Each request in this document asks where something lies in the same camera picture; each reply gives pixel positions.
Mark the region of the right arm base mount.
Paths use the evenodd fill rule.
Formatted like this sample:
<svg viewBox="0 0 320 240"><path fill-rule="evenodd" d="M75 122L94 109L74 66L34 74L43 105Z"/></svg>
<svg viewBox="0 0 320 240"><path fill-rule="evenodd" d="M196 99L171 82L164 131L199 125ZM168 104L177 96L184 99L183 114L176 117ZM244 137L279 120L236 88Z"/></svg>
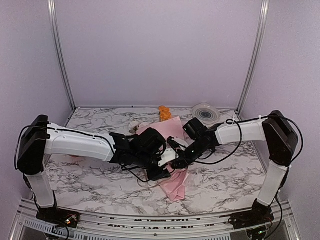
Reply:
<svg viewBox="0 0 320 240"><path fill-rule="evenodd" d="M228 223L232 224L233 228L237 230L271 223L274 219L271 207L259 203L256 199L250 210L232 213Z"/></svg>

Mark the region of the tan ribbon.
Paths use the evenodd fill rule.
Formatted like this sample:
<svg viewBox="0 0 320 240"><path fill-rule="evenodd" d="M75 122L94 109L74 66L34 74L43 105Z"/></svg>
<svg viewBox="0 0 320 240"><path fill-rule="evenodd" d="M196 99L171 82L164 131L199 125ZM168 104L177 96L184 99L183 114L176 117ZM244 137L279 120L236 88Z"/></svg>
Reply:
<svg viewBox="0 0 320 240"><path fill-rule="evenodd" d="M160 180L160 181L156 181L156 182L142 182L139 179L137 180L137 184L141 187L141 188L156 188L161 186L162 184L166 184L169 182L171 178L166 178L164 180Z"/></svg>

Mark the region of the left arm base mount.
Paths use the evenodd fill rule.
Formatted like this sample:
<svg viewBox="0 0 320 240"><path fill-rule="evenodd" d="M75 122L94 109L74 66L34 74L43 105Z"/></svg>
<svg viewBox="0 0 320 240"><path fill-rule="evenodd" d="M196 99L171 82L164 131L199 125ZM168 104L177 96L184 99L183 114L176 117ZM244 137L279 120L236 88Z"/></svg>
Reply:
<svg viewBox="0 0 320 240"><path fill-rule="evenodd" d="M42 208L38 205L36 218L48 223L57 224L61 227L76 228L79 223L80 213L77 211L58 208L56 204L53 207Z"/></svg>

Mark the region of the pink wrapping paper sheet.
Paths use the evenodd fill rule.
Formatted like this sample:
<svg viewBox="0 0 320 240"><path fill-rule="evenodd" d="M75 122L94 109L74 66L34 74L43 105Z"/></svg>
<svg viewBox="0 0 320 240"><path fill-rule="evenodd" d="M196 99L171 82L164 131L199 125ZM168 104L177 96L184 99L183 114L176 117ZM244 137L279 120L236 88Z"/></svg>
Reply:
<svg viewBox="0 0 320 240"><path fill-rule="evenodd" d="M169 120L152 124L143 122L139 125L139 129L136 133L141 135L145 130L147 130L147 128L155 129L165 140L172 137L175 141L177 140L182 145L186 143L182 121L178 116ZM159 186L172 202L183 200L185 198L185 182L189 176L187 168L173 168L173 163L176 158L178 158L178 154L173 150L172 147L168 145L165 153L161 156L160 162L164 163L164 167L169 171L171 177L164 180L159 180L156 184L156 186Z"/></svg>

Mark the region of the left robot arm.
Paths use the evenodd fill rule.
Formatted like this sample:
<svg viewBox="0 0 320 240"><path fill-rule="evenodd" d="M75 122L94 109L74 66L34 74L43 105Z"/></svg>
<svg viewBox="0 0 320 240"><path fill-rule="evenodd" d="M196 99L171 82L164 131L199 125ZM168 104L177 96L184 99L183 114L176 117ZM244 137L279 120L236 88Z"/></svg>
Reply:
<svg viewBox="0 0 320 240"><path fill-rule="evenodd" d="M48 116L39 115L19 134L14 167L26 177L44 215L51 222L58 223L64 215L62 209L57 207L55 194L46 174L46 155L97 159L120 165L129 172L133 165L146 170L149 182L171 177L171 172L161 162L166 150L166 140L153 128L134 135L115 132L93 134L59 126L49 122Z"/></svg>

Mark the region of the white rose fake flower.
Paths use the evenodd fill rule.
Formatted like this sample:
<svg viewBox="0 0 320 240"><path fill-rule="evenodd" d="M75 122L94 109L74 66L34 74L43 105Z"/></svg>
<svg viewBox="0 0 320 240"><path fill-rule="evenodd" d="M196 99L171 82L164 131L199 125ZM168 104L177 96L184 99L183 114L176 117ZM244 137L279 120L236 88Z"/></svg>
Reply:
<svg viewBox="0 0 320 240"><path fill-rule="evenodd" d="M133 120L130 124L129 124L129 131L130 132L136 132L137 130L147 127L150 124L148 122L139 122L137 120Z"/></svg>

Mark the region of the orange fake flower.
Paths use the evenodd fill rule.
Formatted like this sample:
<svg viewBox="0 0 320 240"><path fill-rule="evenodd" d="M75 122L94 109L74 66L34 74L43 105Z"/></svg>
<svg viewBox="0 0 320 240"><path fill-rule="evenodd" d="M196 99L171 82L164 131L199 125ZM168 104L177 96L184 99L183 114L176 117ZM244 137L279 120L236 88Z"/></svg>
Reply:
<svg viewBox="0 0 320 240"><path fill-rule="evenodd" d="M172 114L170 112L170 108L164 105L158 107L159 110L159 120L160 122L167 121L172 118Z"/></svg>

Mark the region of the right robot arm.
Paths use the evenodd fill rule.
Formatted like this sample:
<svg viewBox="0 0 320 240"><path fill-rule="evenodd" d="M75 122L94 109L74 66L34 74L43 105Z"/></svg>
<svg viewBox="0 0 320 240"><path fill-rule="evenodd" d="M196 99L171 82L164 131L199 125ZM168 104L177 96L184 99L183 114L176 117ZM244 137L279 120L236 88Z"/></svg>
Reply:
<svg viewBox="0 0 320 240"><path fill-rule="evenodd" d="M267 207L276 199L288 177L290 166L301 154L304 139L298 125L279 110L252 119L236 121L228 119L207 127L199 119L193 118L183 126L185 133L193 141L184 150L177 150L171 162L173 169L184 169L193 163L210 165L204 153L214 152L217 147L236 143L265 143L264 156L268 157L266 177L260 192L248 212L247 219L258 224L267 216Z"/></svg>

